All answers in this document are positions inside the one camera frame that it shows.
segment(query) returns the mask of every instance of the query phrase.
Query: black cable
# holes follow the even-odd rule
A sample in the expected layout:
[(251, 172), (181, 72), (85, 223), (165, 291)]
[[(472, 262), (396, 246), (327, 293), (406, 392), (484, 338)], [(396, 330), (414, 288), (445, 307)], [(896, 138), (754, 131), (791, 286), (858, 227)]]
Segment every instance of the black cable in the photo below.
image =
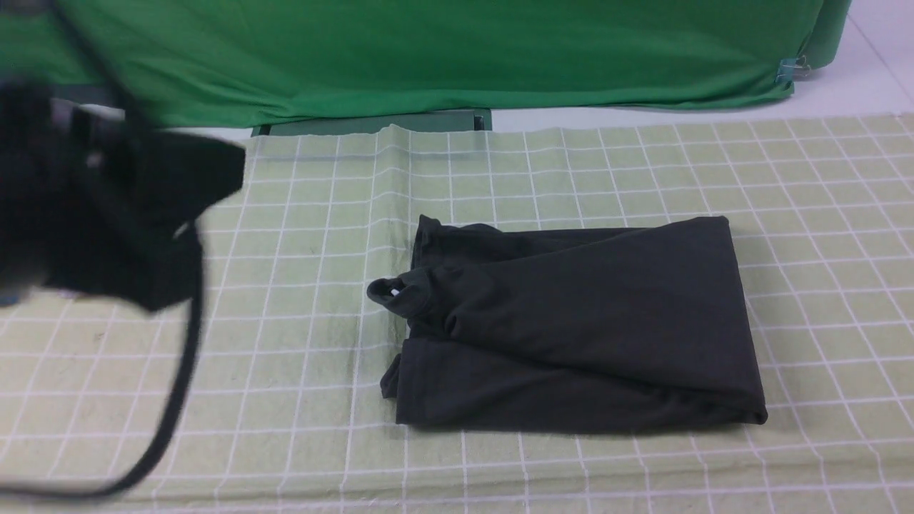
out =
[[(20, 4), (26, 5), (29, 2), (20, 2)], [(142, 145), (139, 150), (143, 151), (143, 157), (148, 160), (150, 169), (155, 170), (159, 166), (165, 166), (165, 155), (161, 153), (157, 144), (154, 136), (154, 125), (151, 120), (143, 115), (139, 102), (121, 85), (114, 73), (108, 69), (103, 59), (94, 51), (90, 42), (79, 32), (66, 13), (60, 8), (58, 2), (56, 0), (41, 0), (41, 2), (35, 0), (32, 4), (41, 4), (41, 6), (50, 10), (64, 36), (77, 50), (80, 57), (85, 59), (87, 64), (99, 73), (102, 80), (109, 86), (115, 100), (125, 110), (127, 128), (133, 131), (137, 142)], [(0, 7), (3, 6), (4, 4), (0, 0)], [(155, 248), (148, 234), (143, 231), (138, 223), (134, 222), (131, 217), (122, 216), (122, 214), (125, 214), (127, 206), (120, 198), (107, 194), (107, 188), (99, 179), (91, 177), (89, 174), (85, 174), (80, 178), (83, 179), (81, 182), (86, 188), (86, 193), (95, 199), (96, 207), (99, 208), (100, 212), (116, 215), (109, 216), (109, 221), (116, 225), (116, 228), (119, 229), (118, 232), (124, 236), (126, 242), (134, 243), (134, 248), (140, 251), (151, 251)], [(136, 487), (162, 461), (162, 457), (174, 437), (175, 430), (181, 419), (181, 413), (184, 410), (190, 382), (197, 366), (200, 333), (203, 326), (205, 266), (203, 245), (200, 242), (197, 225), (189, 224), (188, 230), (183, 237), (186, 238), (187, 244), (195, 245), (194, 250), (199, 257), (196, 259), (197, 267), (193, 273), (193, 294), (188, 308), (184, 353), (178, 363), (172, 390), (165, 403), (165, 411), (146, 451), (121, 478), (100, 487), (84, 486), (83, 488), (77, 488), (64, 485), (44, 486), (30, 483), (4, 483), (0, 484), (0, 497), (21, 497), (24, 499), (51, 501), (104, 500)], [(154, 258), (154, 256), (150, 255), (146, 255), (146, 257)]]
[[(192, 225), (188, 233), (194, 240), (199, 243), (197, 226)], [(0, 497), (22, 497), (25, 499), (44, 499), (56, 501), (72, 500), (101, 500), (114, 497), (129, 489), (136, 487), (146, 477), (153, 472), (162, 457), (165, 455), (172, 437), (175, 435), (175, 429), (181, 419), (181, 412), (187, 399), (190, 389), (190, 382), (194, 375), (194, 368), (197, 365), (197, 355), (200, 350), (200, 332), (203, 328), (203, 304), (204, 304), (204, 265), (202, 259), (199, 260), (199, 266), (194, 273), (194, 295), (190, 300), (187, 316), (187, 330), (184, 343), (184, 354), (178, 363), (177, 373), (172, 383), (172, 390), (165, 403), (165, 411), (159, 421), (159, 426), (155, 431), (152, 442), (146, 448), (145, 453), (137, 463), (125, 473), (121, 478), (101, 486), (93, 488), (68, 488), (66, 486), (41, 486), (33, 484), (0, 484)]]

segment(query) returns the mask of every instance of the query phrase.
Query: metal clip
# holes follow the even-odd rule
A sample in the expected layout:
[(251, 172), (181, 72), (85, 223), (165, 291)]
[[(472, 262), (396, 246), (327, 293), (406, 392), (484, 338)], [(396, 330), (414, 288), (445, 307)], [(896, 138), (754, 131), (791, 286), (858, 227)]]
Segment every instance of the metal clip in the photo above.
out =
[(806, 56), (797, 59), (781, 59), (778, 75), (774, 78), (775, 84), (792, 82), (795, 79), (805, 79), (813, 72), (813, 68), (806, 63)]

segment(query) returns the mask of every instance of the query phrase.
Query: green fabric curtain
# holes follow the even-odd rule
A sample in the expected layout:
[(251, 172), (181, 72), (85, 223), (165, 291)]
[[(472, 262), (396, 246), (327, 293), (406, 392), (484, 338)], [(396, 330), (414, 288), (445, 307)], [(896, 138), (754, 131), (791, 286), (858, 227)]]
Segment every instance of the green fabric curtain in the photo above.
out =
[[(173, 126), (461, 107), (744, 107), (829, 0), (64, 0)], [(94, 78), (45, 18), (0, 17), (0, 70)]]

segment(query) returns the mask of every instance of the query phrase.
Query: black strap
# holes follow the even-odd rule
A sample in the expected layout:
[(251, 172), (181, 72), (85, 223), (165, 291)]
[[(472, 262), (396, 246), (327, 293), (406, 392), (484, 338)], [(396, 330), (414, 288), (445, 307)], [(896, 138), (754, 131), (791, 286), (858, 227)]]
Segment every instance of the black strap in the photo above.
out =
[[(38, 11), (47, 9), (53, 15), (64, 37), (69, 41), (79, 53), (80, 57), (85, 60), (93, 71), (99, 74), (102, 80), (111, 90), (114, 99), (118, 102), (119, 107), (123, 108), (127, 116), (127, 128), (132, 132), (134, 141), (140, 146), (138, 150), (142, 153), (143, 158), (151, 161), (153, 167), (163, 166), (163, 154), (157, 147), (157, 139), (154, 136), (154, 126), (151, 121), (143, 115), (139, 107), (139, 102), (121, 85), (114, 73), (105, 65), (104, 60), (94, 50), (91, 43), (80, 33), (75, 25), (70, 21), (67, 14), (63, 11), (56, 0), (0, 0), (0, 9), (4, 9), (15, 15), (33, 15)], [(142, 191), (143, 184), (137, 184), (137, 188)], [(101, 210), (116, 210), (113, 205), (99, 205)], [(129, 239), (142, 241), (146, 234), (133, 225), (126, 228), (130, 234)], [(21, 497), (32, 500), (56, 500), (56, 501), (91, 501), (112, 498), (124, 493), (137, 486), (146, 479), (162, 461), (165, 450), (171, 443), (175, 434), (178, 422), (181, 418), (181, 412), (184, 409), (187, 394), (190, 388), (190, 382), (193, 378), (194, 368), (197, 365), (197, 354), (200, 348), (200, 332), (202, 330), (202, 318), (204, 309), (204, 264), (203, 249), (199, 240), (198, 228), (196, 225), (188, 227), (189, 236), (193, 243), (199, 249), (196, 259), (196, 272), (192, 273), (194, 288), (190, 300), (186, 339), (184, 345), (184, 354), (178, 363), (177, 373), (172, 385), (171, 393), (165, 404), (165, 411), (159, 422), (159, 426), (153, 436), (152, 442), (146, 449), (139, 461), (125, 473), (121, 478), (112, 481), (109, 484), (100, 487), (67, 487), (64, 485), (39, 485), (28, 483), (6, 483), (0, 484), (0, 497)]]

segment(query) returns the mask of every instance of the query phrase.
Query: black cloth piece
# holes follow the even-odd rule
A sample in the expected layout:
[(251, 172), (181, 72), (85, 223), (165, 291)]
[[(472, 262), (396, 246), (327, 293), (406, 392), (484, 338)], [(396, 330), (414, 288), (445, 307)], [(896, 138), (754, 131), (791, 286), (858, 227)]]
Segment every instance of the black cloth piece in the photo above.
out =
[(767, 420), (726, 218), (504, 233), (422, 217), (412, 270), (367, 293), (410, 325), (382, 380), (398, 423), (588, 434)]

